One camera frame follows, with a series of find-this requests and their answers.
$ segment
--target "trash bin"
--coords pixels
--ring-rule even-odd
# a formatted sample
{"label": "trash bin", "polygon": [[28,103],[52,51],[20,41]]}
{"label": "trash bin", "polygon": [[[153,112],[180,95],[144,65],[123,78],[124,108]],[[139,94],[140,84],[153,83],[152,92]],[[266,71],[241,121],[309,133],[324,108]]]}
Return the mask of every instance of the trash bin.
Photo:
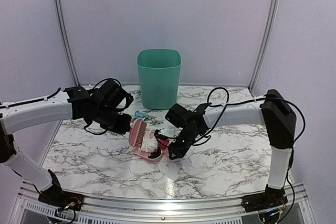
{"label": "trash bin", "polygon": [[138,55],[142,104],[148,109],[167,110],[176,103],[181,56],[172,49],[148,49]]}

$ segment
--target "brush bristle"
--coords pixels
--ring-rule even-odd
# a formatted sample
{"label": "brush bristle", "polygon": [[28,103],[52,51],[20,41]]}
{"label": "brush bristle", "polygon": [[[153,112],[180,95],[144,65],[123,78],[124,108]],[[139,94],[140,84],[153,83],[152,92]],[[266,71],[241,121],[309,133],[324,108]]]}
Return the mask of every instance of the brush bristle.
{"label": "brush bristle", "polygon": [[146,133],[146,123],[141,122],[139,130],[138,130],[138,135],[136,137],[136,141],[135,141],[135,147],[141,147],[142,146],[142,141],[143,141],[143,137],[145,136]]}

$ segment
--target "blue object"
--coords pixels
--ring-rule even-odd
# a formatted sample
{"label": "blue object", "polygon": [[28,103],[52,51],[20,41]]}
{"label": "blue object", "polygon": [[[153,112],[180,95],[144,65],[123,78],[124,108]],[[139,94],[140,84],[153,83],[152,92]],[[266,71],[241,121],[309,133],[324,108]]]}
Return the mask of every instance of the blue object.
{"label": "blue object", "polygon": [[139,110],[135,112],[134,117],[135,119],[138,119],[138,118],[150,119],[151,118],[149,115],[145,115],[144,113],[141,113]]}

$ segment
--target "pink brush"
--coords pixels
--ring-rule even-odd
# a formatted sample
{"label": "pink brush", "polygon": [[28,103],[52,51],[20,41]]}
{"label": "pink brush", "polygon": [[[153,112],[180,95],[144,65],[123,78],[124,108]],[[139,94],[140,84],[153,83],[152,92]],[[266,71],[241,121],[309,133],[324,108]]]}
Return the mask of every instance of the pink brush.
{"label": "pink brush", "polygon": [[134,147],[135,154],[152,162],[157,162],[162,158],[163,156],[162,152],[158,157],[153,158],[151,155],[152,153],[145,152],[140,149],[142,146],[143,137],[145,136],[146,127],[147,127],[146,122],[144,122],[142,119],[136,119],[131,127],[129,143],[132,147]]}

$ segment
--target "metal corner post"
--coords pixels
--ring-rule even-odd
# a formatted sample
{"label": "metal corner post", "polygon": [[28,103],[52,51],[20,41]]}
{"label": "metal corner post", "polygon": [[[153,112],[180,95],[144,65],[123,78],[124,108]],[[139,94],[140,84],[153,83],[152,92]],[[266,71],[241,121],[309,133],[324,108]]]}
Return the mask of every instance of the metal corner post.
{"label": "metal corner post", "polygon": [[265,27],[265,32],[264,32],[264,36],[262,38],[262,42],[260,45],[260,49],[259,49],[259,53],[258,53],[258,57],[257,57],[257,61],[253,70],[253,74],[251,76],[248,88],[250,91],[253,91],[253,88],[256,85],[260,70],[261,70],[261,66],[262,66],[262,62],[264,61],[265,58],[265,54],[266,54],[266,50],[267,50],[267,45],[269,42],[269,38],[270,38],[270,34],[274,25],[274,21],[275,21],[275,16],[276,16],[276,12],[277,12],[277,8],[278,8],[278,3],[279,0],[271,0],[271,5],[269,8],[269,13],[268,13],[268,18],[267,18],[267,22],[266,22],[266,27]]}
{"label": "metal corner post", "polygon": [[67,31],[66,31],[66,28],[65,28],[65,22],[64,22],[64,19],[63,19],[61,0],[54,0],[54,4],[55,4],[55,10],[56,10],[56,15],[57,15],[57,21],[58,21],[58,26],[59,26],[59,30],[60,30],[60,35],[61,35],[65,55],[66,55],[66,58],[67,58],[70,74],[71,74],[71,77],[72,77],[72,81],[74,82],[74,84],[76,86],[78,86],[78,85],[80,85],[80,83],[79,83],[78,75],[77,75],[77,72],[76,72],[75,63],[73,61],[74,59],[72,57],[71,48],[70,48],[70,44],[69,44],[69,40],[68,40],[68,36],[67,36]]}

